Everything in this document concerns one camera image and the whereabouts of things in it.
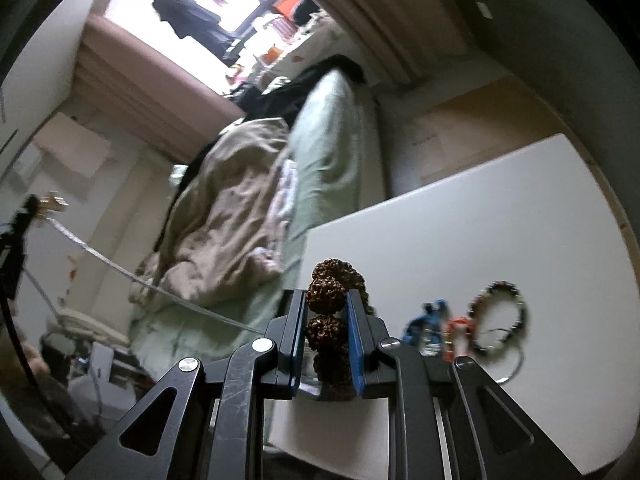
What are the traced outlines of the cardboard on floor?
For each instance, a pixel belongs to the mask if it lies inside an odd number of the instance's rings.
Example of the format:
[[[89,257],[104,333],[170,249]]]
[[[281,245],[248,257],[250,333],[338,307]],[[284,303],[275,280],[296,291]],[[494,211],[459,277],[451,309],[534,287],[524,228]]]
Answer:
[[[443,102],[411,124],[423,185],[564,131],[562,120],[513,76]]]

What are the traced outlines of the cluttered windowsill desk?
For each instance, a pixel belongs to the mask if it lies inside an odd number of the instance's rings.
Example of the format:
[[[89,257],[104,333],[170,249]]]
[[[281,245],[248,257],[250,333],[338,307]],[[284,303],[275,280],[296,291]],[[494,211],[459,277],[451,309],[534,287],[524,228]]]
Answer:
[[[345,38],[341,26],[314,0],[278,0],[226,52],[229,89],[241,84],[263,89],[274,78],[292,79],[337,54]]]

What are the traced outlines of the pink curtain right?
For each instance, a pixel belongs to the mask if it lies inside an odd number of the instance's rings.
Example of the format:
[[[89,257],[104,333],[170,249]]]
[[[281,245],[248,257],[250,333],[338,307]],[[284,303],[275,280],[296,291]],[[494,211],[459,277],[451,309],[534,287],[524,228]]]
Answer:
[[[452,0],[317,0],[393,87],[422,84],[467,55],[473,38]]]

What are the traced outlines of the beige crumpled blanket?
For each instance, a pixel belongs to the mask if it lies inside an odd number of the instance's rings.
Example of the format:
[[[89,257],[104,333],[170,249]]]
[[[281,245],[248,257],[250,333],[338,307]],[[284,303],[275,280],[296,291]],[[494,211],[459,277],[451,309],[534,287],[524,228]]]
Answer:
[[[277,278],[292,181],[290,129],[262,118],[224,129],[200,170],[170,208],[160,248],[134,273],[135,304],[156,309],[153,286],[201,308],[239,297]]]

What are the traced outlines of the pink curtain left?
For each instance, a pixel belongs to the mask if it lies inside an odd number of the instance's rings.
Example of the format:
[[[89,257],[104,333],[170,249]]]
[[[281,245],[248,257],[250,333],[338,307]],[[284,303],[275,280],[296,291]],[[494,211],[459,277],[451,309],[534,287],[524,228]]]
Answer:
[[[175,162],[190,162],[242,110],[165,55],[91,13],[76,56],[73,89]]]

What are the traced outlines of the white square table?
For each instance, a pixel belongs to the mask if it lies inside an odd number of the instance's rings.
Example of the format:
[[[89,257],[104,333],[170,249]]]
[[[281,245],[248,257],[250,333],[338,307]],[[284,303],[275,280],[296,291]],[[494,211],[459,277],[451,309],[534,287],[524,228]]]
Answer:
[[[614,214],[565,136],[318,226],[297,284],[351,263],[400,336],[422,304],[455,316],[495,281],[528,311],[520,350],[488,365],[585,474],[625,452],[639,419],[639,287]]]

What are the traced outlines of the pink curtain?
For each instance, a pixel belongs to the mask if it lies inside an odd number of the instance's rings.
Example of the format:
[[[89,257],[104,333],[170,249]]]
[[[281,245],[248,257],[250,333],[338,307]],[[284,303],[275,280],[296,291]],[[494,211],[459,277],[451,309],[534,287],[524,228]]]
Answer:
[[[190,162],[242,110],[165,55],[91,13],[76,56],[73,89],[175,162]]]
[[[452,0],[317,0],[393,87],[422,84],[467,55],[473,38]]]

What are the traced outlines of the thin silver bangle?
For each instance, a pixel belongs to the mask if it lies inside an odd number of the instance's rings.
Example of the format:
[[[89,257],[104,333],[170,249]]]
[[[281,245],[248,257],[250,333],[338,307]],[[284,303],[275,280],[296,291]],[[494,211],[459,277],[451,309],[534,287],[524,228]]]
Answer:
[[[502,327],[480,332],[474,340],[473,356],[483,370],[502,386],[518,376],[525,361],[520,337]]]

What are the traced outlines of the wall socket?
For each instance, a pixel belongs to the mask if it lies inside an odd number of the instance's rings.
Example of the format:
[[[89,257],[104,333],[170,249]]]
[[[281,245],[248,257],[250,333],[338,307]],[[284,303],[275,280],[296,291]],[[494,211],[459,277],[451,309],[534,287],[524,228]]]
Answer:
[[[492,20],[492,14],[484,2],[477,1],[476,6],[483,18],[486,18],[486,20]]]

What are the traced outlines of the black hanging clothes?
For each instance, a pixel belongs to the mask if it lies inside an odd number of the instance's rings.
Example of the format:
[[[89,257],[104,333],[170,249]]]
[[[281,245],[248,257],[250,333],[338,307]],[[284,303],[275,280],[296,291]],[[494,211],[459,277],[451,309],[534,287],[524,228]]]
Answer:
[[[179,39],[193,38],[221,61],[235,42],[235,36],[220,26],[220,16],[194,0],[153,0],[152,7]]]

